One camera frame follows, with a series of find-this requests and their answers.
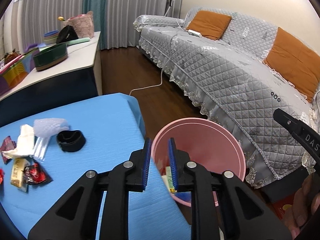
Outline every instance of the black bag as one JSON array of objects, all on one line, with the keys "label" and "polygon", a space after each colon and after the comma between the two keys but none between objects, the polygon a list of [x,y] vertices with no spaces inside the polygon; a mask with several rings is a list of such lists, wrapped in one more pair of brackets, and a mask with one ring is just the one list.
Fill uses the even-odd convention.
[{"label": "black bag", "polygon": [[58,44],[58,43],[73,41],[77,39],[78,39],[78,35],[75,29],[73,28],[73,26],[67,25],[59,32],[56,43]]}]

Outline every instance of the blue tablecloth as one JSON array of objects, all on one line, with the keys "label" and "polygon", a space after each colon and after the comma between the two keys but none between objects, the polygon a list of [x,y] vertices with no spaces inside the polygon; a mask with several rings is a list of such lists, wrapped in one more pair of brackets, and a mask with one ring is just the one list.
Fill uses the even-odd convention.
[{"label": "blue tablecloth", "polygon": [[[43,166],[53,181],[29,186],[28,193],[10,185],[13,161],[0,164],[5,172],[0,202],[25,237],[84,172],[111,170],[144,144],[145,127],[138,102],[124,94],[91,98],[27,117],[0,128],[0,139],[10,135],[17,140],[21,125],[33,126],[35,119],[49,117],[65,118],[72,130],[83,132],[87,142],[78,152],[64,153],[52,137]],[[190,227],[169,196],[153,162],[146,191],[129,194],[129,239],[190,239]]]}]

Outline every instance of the orange cushion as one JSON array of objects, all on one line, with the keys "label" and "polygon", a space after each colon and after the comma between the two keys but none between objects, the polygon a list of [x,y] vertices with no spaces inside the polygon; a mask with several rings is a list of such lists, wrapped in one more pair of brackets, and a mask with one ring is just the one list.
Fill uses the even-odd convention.
[{"label": "orange cushion", "polygon": [[295,88],[312,98],[320,81],[320,56],[297,38],[278,28],[276,40],[264,63],[279,72]]},{"label": "orange cushion", "polygon": [[229,15],[198,11],[186,30],[193,30],[206,38],[218,40],[228,27],[230,20],[231,16]]}]

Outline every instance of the white tabletop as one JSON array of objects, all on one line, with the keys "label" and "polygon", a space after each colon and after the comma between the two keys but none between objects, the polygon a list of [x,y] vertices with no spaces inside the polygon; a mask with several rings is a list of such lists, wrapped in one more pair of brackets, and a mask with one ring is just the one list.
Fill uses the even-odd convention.
[{"label": "white tabletop", "polygon": [[94,37],[90,41],[69,46],[67,48],[68,58],[62,61],[61,63],[55,65],[54,67],[48,68],[40,72],[37,72],[36,69],[33,69],[19,85],[0,96],[0,101],[12,95],[13,93],[40,81],[64,73],[92,67],[94,65],[94,59],[97,51],[99,37],[100,32],[95,32]]}]

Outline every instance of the sofa armrest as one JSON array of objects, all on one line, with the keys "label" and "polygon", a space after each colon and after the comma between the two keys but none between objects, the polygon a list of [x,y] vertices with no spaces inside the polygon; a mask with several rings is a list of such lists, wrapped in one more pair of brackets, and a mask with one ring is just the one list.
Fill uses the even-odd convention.
[{"label": "sofa armrest", "polygon": [[146,26],[157,26],[157,27],[178,27],[184,24],[184,20],[165,17],[165,16],[157,16],[157,15],[140,15],[133,23],[134,28],[141,32],[143,27]]}]

